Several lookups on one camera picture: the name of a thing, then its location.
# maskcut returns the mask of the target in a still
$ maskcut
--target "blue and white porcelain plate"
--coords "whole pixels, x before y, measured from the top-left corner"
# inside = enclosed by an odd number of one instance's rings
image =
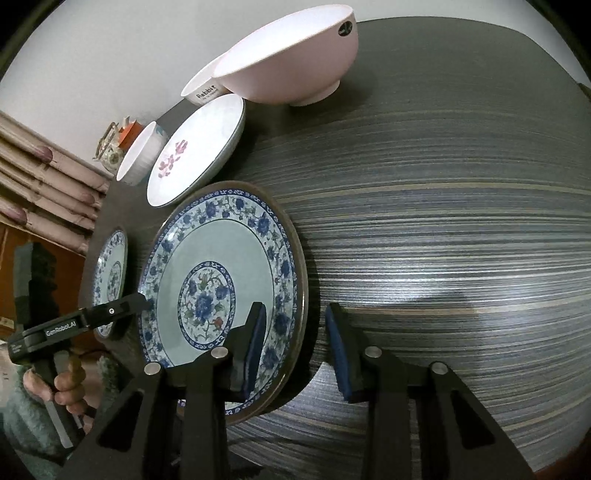
[[[287,381],[306,323],[307,274],[288,216],[248,183],[214,184],[171,215],[155,240],[138,291],[146,361],[186,364],[223,345],[253,301],[267,308],[254,392],[226,404],[228,422],[259,413]]]
[[[92,305],[100,305],[121,297],[127,263],[127,236],[118,228],[107,239],[100,250],[92,277]],[[98,327],[95,331],[108,337],[113,324]]]

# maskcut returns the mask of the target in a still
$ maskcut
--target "pink flower pattern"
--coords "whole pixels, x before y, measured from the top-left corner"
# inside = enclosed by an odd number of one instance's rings
[[[174,144],[174,153],[176,154],[176,157],[175,155],[169,155],[166,161],[160,162],[160,165],[158,165],[158,169],[160,170],[160,173],[158,173],[159,179],[168,177],[170,175],[170,171],[173,169],[174,163],[181,159],[181,155],[187,148],[187,144],[188,142],[186,140],[181,140],[180,142],[176,142]]]

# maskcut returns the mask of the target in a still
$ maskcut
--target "white wall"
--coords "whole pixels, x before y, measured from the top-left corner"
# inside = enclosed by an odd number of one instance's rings
[[[159,117],[203,65],[262,25],[322,0],[66,0],[0,82],[0,110],[90,161],[111,121]],[[349,0],[358,21],[438,16],[518,30],[591,86],[525,0]]]

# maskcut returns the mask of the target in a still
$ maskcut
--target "wooden cabinet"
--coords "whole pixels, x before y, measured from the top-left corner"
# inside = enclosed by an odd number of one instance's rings
[[[53,292],[53,297],[60,308],[60,314],[76,310],[84,257],[40,239],[29,232],[0,223],[0,317],[15,320],[12,290],[14,251],[16,247],[31,241],[40,242],[56,258],[57,289]],[[74,345],[84,350],[102,347],[92,333],[79,336]]]

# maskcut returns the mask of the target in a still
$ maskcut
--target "pink bowl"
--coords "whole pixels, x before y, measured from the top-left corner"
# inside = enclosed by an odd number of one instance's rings
[[[348,5],[308,8],[259,28],[213,71],[225,88],[258,103],[315,103],[333,93],[359,45]]]

